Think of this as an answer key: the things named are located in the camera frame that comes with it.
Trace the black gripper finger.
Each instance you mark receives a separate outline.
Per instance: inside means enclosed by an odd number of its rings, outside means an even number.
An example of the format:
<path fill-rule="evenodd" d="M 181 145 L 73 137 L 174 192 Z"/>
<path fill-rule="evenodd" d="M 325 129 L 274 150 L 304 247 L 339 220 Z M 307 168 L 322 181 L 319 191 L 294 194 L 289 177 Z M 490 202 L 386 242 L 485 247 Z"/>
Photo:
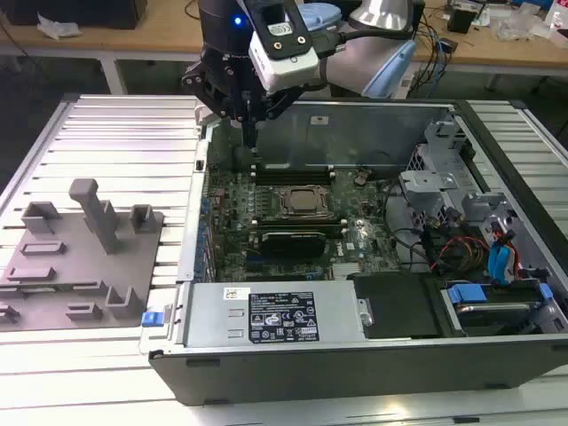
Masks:
<path fill-rule="evenodd" d="M 273 94 L 255 93 L 249 104 L 249 147 L 257 141 L 257 125 L 278 118 L 304 93 L 304 87 L 296 86 Z"/>
<path fill-rule="evenodd" d="M 251 148 L 250 91 L 243 85 L 234 64 L 222 62 L 214 67 L 199 61 L 186 70 L 182 82 L 211 112 L 237 122 L 241 126 L 242 144 Z"/>

